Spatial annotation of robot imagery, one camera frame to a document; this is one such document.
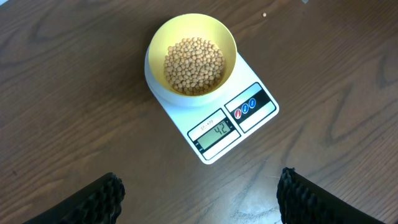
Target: bowl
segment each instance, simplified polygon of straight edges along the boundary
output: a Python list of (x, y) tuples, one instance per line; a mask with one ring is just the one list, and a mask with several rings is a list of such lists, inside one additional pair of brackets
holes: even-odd
[[(174, 90), (164, 75), (164, 61), (168, 47), (181, 42), (183, 38), (192, 37), (211, 40), (221, 49), (225, 57), (221, 82), (208, 93), (198, 96), (188, 96)], [(148, 63), (151, 75), (163, 88), (160, 91), (162, 98), (180, 106), (201, 106), (217, 99), (228, 89), (228, 80), (235, 68), (236, 55), (234, 37), (224, 24), (207, 15), (184, 14), (167, 21), (155, 33), (148, 49)]]

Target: kitchen scale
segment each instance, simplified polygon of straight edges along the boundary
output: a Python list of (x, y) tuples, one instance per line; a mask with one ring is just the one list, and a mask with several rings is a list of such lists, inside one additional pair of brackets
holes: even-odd
[(163, 109), (205, 164), (212, 164), (279, 112), (279, 105), (249, 65), (237, 54), (235, 68), (217, 99), (199, 107), (169, 103), (157, 94), (148, 52), (145, 77)]

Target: brown wooden surface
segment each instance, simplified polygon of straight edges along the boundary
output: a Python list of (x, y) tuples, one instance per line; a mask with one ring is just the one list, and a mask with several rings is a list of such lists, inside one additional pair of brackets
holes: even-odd
[[(126, 187), (118, 223), (278, 223), (285, 166), (396, 222), (397, 11), (395, 0), (10, 0), (0, 6), (0, 223), (107, 172)], [(280, 104), (211, 166), (143, 74), (154, 32), (188, 12), (226, 24)]]

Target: scale platform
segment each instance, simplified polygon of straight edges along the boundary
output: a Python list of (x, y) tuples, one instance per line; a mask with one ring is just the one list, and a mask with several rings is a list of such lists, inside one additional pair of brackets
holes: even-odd
[(276, 100), (240, 54), (225, 83), (228, 91), (199, 107), (173, 105), (154, 91), (148, 55), (145, 76), (150, 90), (205, 164), (214, 163), (279, 112)]

